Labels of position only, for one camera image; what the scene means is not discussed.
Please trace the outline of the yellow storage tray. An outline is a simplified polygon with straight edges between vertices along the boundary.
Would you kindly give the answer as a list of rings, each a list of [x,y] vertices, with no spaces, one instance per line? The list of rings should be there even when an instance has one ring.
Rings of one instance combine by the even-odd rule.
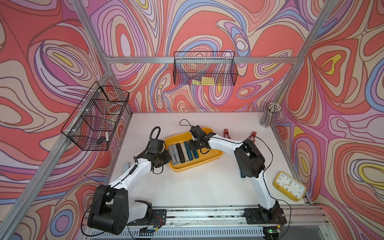
[[[186,149],[191,151],[190,154],[186,153],[183,154],[183,157],[185,158],[184,162],[177,162],[173,163],[170,162],[170,168],[175,172],[181,172],[185,171],[206,163],[209,163],[211,161],[219,159],[223,152],[219,150],[211,150],[204,148],[202,150],[194,150],[192,151],[191,145],[189,144],[189,148],[186,148],[186,145],[184,142],[189,142],[189,140],[192,140],[193,136],[190,132],[181,133],[178,135],[171,136],[165,140],[165,144],[168,148],[168,146],[180,144],[182,149]]]

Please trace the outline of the beige pruning pliers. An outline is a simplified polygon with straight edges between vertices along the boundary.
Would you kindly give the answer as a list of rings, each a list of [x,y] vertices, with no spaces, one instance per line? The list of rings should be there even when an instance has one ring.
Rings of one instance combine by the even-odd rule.
[[[184,155],[185,162],[187,163],[187,162],[190,161],[188,153],[187,153],[187,149],[186,149],[184,143],[180,143],[180,145],[181,145],[181,149],[182,149],[182,152],[183,152],[183,155]]]

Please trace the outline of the teal pruning pliers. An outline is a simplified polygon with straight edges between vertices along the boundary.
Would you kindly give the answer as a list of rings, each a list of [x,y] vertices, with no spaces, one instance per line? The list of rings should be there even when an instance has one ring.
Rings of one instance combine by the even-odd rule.
[[[192,154],[192,152],[191,152],[191,149],[190,149],[190,147],[189,147],[189,142],[188,142],[188,141],[185,141],[185,142],[184,142],[184,146],[185,146],[185,148],[186,148],[186,152],[187,152],[189,161],[192,161],[194,158],[193,158],[193,154]]]

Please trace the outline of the grey pruning pliers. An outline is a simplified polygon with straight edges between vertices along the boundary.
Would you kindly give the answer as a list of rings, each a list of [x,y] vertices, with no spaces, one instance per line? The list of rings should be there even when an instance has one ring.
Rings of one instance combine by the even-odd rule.
[[[169,145],[168,148],[169,148],[170,156],[172,158],[172,165],[175,166],[177,164],[177,159],[176,159],[176,156],[175,156],[175,152],[174,152],[173,146]]]
[[[175,156],[174,165],[178,165],[178,164],[181,163],[181,160],[180,160],[180,156],[179,156],[179,153],[178,153],[176,145],[172,145],[172,149],[174,151],[174,156]]]

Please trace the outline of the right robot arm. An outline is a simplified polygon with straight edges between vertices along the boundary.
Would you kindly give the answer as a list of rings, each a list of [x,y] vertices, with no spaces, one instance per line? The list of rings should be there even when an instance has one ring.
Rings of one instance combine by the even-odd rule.
[[[280,208],[278,200],[272,197],[268,190],[263,174],[265,173],[265,158],[250,139],[243,141],[230,140],[216,133],[205,133],[202,128],[191,126],[190,133],[193,137],[189,141],[191,150],[218,150],[228,153],[236,158],[238,167],[251,183],[258,194],[259,207],[265,211],[273,212]]]

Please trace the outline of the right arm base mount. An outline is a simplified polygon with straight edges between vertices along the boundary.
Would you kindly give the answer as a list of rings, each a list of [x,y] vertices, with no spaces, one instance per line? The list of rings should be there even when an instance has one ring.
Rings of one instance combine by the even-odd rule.
[[[247,224],[267,224],[267,225],[285,225],[287,219],[285,217],[283,209],[280,207],[278,201],[275,201],[274,206],[267,210],[261,205],[257,208],[244,209],[243,216],[246,218]]]

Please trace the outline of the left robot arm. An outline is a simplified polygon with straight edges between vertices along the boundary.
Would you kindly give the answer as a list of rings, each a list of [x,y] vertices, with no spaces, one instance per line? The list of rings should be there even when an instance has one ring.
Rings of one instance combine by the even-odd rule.
[[[133,166],[115,181],[95,190],[87,220],[89,228],[119,235],[128,224],[149,224],[154,218],[152,203],[144,200],[130,203],[129,194],[146,175],[170,162],[169,151],[163,140],[150,139],[134,160]]]

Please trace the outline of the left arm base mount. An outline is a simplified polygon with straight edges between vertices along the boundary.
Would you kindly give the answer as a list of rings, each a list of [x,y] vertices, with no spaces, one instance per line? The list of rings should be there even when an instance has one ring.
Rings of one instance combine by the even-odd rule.
[[[167,210],[154,209],[152,203],[144,200],[135,200],[129,205],[128,226],[154,226],[166,224]]]

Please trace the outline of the black pruning pliers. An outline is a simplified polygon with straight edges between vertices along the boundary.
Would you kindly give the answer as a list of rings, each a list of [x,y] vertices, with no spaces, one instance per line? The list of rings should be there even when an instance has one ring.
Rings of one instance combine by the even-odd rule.
[[[179,155],[179,158],[180,158],[180,162],[181,163],[185,163],[186,161],[185,161],[185,157],[184,157],[184,153],[182,151],[181,145],[179,143],[177,143],[176,147],[177,147],[178,155]]]

